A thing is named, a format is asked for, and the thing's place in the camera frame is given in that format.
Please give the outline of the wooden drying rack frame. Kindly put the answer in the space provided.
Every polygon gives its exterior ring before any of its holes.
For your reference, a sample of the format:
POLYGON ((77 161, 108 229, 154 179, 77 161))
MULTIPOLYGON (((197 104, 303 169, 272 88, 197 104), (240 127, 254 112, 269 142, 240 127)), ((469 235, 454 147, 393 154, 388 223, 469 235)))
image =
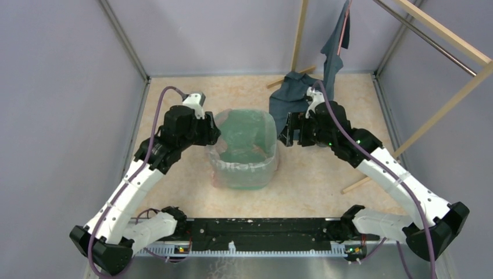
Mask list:
MULTIPOLYGON (((421 9, 492 56, 491 1, 424 1, 421 9)), ((375 70, 395 37, 398 22, 372 1, 354 1, 346 71, 375 70)), ((379 82, 404 142, 472 77, 417 35, 407 31, 379 82)), ((437 121, 405 152, 411 172, 439 196, 461 201, 478 214, 492 199, 492 78, 437 121)))

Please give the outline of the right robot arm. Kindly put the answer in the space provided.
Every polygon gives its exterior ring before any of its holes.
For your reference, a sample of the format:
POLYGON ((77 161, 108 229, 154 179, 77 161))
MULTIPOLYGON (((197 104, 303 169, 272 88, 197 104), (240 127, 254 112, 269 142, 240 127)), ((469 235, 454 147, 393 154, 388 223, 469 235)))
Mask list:
POLYGON ((390 214, 353 205, 341 217, 335 239, 362 234, 404 242, 426 261, 438 259, 461 232, 470 213, 462 202, 450 203, 425 187, 370 131, 354 128, 343 106, 318 103, 304 112, 289 112, 279 140, 285 146, 320 145, 375 181, 405 214, 390 214))

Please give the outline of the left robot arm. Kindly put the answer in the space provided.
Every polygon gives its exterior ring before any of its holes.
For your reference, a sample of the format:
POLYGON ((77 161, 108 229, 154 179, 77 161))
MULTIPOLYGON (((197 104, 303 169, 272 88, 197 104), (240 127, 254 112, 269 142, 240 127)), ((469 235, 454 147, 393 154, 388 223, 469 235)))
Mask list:
POLYGON ((220 135, 212 112, 187 105, 172 106, 163 125, 140 145, 128 172, 98 213, 69 234, 93 272, 101 278, 122 275, 137 252, 164 238, 180 240, 186 234, 186 215, 168 206, 154 217, 129 227, 148 192, 181 159, 187 148, 214 145, 220 135))

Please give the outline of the metal rod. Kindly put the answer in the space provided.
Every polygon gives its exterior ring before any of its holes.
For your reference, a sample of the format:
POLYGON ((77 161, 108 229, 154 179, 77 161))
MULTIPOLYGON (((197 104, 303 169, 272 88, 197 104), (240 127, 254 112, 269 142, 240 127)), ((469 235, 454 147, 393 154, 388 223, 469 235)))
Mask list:
POLYGON ((385 4, 383 1, 374 1, 379 7, 384 9, 387 13, 389 13, 392 17, 397 19, 403 26, 405 26, 408 30, 416 34, 418 37, 420 37, 423 41, 425 41, 427 44, 429 44, 431 47, 436 49, 440 54, 442 54, 444 57, 446 57, 448 60, 453 62, 455 65, 460 67, 462 70, 464 70, 467 74, 469 74, 472 77, 475 77, 477 74, 474 70, 466 66, 463 62, 461 62, 458 58, 453 56, 449 51, 444 49, 440 44, 436 43, 433 39, 431 39, 428 35, 423 33, 421 30, 419 30, 416 26, 414 26, 410 21, 406 20, 403 16, 401 16, 399 13, 391 9, 387 4, 385 4))

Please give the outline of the dark blue-grey cloth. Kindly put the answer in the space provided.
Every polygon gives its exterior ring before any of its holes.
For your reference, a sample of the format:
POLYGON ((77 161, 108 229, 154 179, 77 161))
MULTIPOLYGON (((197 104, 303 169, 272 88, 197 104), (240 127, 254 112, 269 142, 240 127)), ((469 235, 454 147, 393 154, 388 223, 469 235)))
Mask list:
MULTIPOLYGON (((349 47, 350 40, 350 2, 346 1, 329 39, 320 53, 326 56, 323 65, 322 83, 329 100, 334 99, 335 76, 343 68, 340 49, 349 47)), ((305 112, 309 104, 305 100, 307 89, 314 85, 316 79, 308 74, 289 72, 269 98, 269 113, 274 119, 277 134, 280 134, 287 122, 289 112, 305 112)))

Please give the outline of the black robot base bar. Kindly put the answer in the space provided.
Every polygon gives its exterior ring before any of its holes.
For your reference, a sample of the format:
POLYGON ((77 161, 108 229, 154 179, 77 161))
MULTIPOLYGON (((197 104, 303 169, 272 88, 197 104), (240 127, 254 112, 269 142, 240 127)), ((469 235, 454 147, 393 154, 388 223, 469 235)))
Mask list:
POLYGON ((163 241, 191 244, 194 252, 226 251, 231 242, 240 252, 303 252, 362 239, 358 232, 343 231, 334 218, 196 218, 163 241))

